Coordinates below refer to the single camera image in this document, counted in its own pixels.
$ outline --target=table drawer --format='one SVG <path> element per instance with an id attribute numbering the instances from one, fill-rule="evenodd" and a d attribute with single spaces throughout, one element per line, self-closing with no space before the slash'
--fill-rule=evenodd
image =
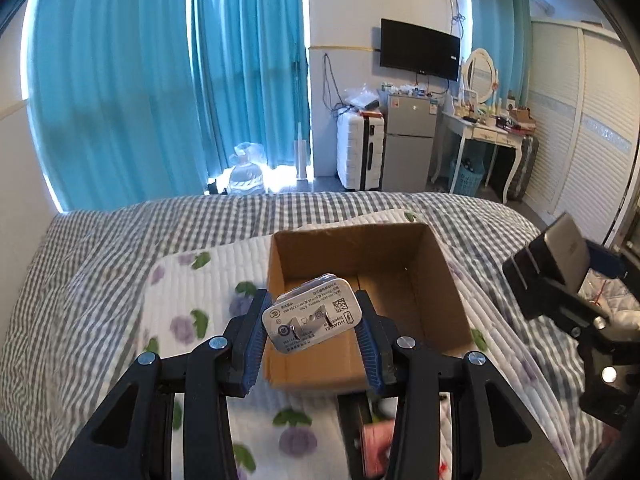
<path id="1" fill-rule="evenodd" d="M 487 142 L 495 142 L 498 132 L 492 132 L 491 130 L 482 130 L 481 128 L 474 128 L 473 139 L 486 140 Z"/>
<path id="2" fill-rule="evenodd" d="M 514 139 L 508 134 L 498 134 L 496 142 L 503 146 L 511 146 L 512 148 L 515 148 L 519 144 L 517 139 Z"/>

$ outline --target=vanity table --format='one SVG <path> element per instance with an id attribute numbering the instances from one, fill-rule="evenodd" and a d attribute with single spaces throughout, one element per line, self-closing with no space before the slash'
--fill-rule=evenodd
<path id="1" fill-rule="evenodd" d="M 473 124 L 469 121 L 465 121 L 462 117 L 457 117 L 456 115 L 447 112 L 442 113 L 440 127 L 442 128 L 442 131 L 438 134 L 438 138 L 440 139 L 440 141 L 438 142 L 438 166 L 435 173 L 433 174 L 431 181 L 435 182 L 437 177 L 440 175 L 440 168 L 442 166 L 442 145 L 444 135 L 447 131 L 452 132 L 460 137 L 458 160 L 456 161 L 456 169 L 453 173 L 453 180 L 449 189 L 450 194 L 453 193 L 454 189 L 456 189 L 456 180 L 458 179 L 460 163 L 462 161 L 462 155 L 465 150 L 465 142 L 467 140 L 480 140 L 481 142 L 487 142 L 494 145 L 494 153 L 491 157 L 491 164 L 489 165 L 489 171 L 487 173 L 486 180 L 484 181 L 485 187 L 489 184 L 491 173 L 494 170 L 495 156 L 497 154 L 498 146 L 507 146 L 508 148 L 513 148 L 515 150 L 516 156 L 515 160 L 513 161 L 513 166 L 511 167 L 509 176 L 507 177 L 507 182 L 504 185 L 504 191 L 502 192 L 502 203 L 506 204 L 509 185 L 511 184 L 511 181 L 516 174 L 518 166 L 520 165 L 520 160 L 522 159 L 522 140 L 524 139 L 524 136 L 521 134 L 508 132 L 506 130 L 503 130 L 502 128 L 498 128 L 497 126 L 485 126 L 484 124 L 479 123 Z"/>

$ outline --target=bottle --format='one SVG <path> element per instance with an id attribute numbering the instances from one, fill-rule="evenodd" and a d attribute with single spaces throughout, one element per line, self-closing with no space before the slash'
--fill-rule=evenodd
<path id="1" fill-rule="evenodd" d="M 229 195 L 252 195 L 265 193 L 264 177 L 260 166 L 250 162 L 244 150 L 238 153 L 238 163 L 229 176 Z"/>

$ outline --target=blue laundry basket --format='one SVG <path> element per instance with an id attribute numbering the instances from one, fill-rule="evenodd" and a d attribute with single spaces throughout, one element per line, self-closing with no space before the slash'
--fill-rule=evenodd
<path id="1" fill-rule="evenodd" d="M 456 195 L 476 196 L 478 187 L 480 186 L 482 178 L 484 177 L 484 164 L 482 163 L 482 158 L 480 158 L 479 156 L 470 158 L 475 171 L 471 172 L 462 164 L 460 164 L 460 169 L 458 170 L 458 179 L 456 180 L 456 187 L 453 190 L 453 193 L 455 193 Z M 451 189 L 453 174 L 456 171 L 456 161 L 457 157 L 454 157 L 449 163 L 449 185 L 447 189 Z"/>

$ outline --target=mirror frame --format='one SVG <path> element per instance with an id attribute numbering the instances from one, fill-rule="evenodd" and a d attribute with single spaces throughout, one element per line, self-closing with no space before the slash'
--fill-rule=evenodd
<path id="1" fill-rule="evenodd" d="M 498 74 L 497 74 L 495 66 L 494 66 L 494 60 L 491 59 L 491 56 L 489 56 L 489 53 L 484 48 L 476 48 L 474 51 L 471 52 L 471 54 L 469 55 L 469 57 L 465 61 L 464 65 L 462 66 L 461 74 L 462 74 L 462 88 L 463 89 L 465 89 L 465 90 L 474 90 L 473 88 L 471 88 L 471 86 L 469 86 L 468 72 L 469 72 L 469 69 L 471 68 L 472 63 L 476 59 L 485 59 L 486 62 L 489 64 L 489 68 L 491 69 L 491 85 L 489 86 L 489 91 L 487 92 L 487 94 L 480 95 L 480 94 L 478 94 L 477 91 L 475 91 L 476 94 L 478 94 L 478 104 L 484 104 L 485 102 L 487 102 L 489 100 L 491 95 L 494 93 L 493 86 L 494 86 L 495 83 L 498 82 Z"/>

